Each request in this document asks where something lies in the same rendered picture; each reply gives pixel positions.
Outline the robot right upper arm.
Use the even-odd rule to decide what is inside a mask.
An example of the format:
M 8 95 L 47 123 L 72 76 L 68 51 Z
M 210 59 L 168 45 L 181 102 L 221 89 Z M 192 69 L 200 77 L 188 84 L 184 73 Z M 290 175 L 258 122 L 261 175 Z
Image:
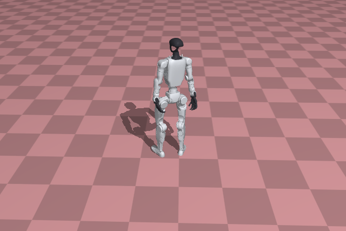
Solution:
M 186 72 L 187 72 L 187 75 L 185 75 L 185 79 L 187 81 L 190 81 L 193 79 L 192 77 L 192 60 L 188 57 L 185 57 L 187 63 L 186 63 Z

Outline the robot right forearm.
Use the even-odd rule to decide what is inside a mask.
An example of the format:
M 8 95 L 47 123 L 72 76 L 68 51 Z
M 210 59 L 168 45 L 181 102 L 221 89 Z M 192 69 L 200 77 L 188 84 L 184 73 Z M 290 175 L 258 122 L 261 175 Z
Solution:
M 188 81 L 189 92 L 191 96 L 194 96 L 195 88 L 194 88 L 194 79 Z

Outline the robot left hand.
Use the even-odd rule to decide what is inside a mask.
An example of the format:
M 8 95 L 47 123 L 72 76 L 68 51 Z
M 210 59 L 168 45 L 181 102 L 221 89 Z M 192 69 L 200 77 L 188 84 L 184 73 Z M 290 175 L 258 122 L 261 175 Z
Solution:
M 161 109 L 160 105 L 159 105 L 159 100 L 158 100 L 158 98 L 155 98 L 155 101 L 156 101 L 156 102 L 154 102 L 154 104 L 156 105 L 156 108 L 158 109 L 158 111 L 161 112 L 161 113 L 165 113 L 166 111 L 163 111 L 163 110 Z

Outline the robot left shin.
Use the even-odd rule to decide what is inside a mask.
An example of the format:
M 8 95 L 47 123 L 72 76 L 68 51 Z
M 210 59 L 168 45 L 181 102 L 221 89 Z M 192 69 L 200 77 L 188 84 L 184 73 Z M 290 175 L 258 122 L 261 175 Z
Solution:
M 163 129 L 161 127 L 161 125 L 158 125 L 156 126 L 156 140 L 157 140 L 157 146 L 158 146 L 158 149 L 157 151 L 162 151 L 163 149 L 163 142 L 164 142 L 164 139 L 165 139 L 165 132 L 162 132 Z

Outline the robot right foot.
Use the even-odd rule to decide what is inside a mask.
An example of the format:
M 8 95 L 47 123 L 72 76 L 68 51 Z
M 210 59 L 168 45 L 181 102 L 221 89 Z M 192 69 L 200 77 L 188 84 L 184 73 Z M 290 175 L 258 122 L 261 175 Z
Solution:
M 178 151 L 178 155 L 179 155 L 179 156 L 182 156 L 185 150 L 186 150 L 186 145 L 184 145 L 184 149 L 183 149 L 183 150 L 180 149 L 180 150 Z

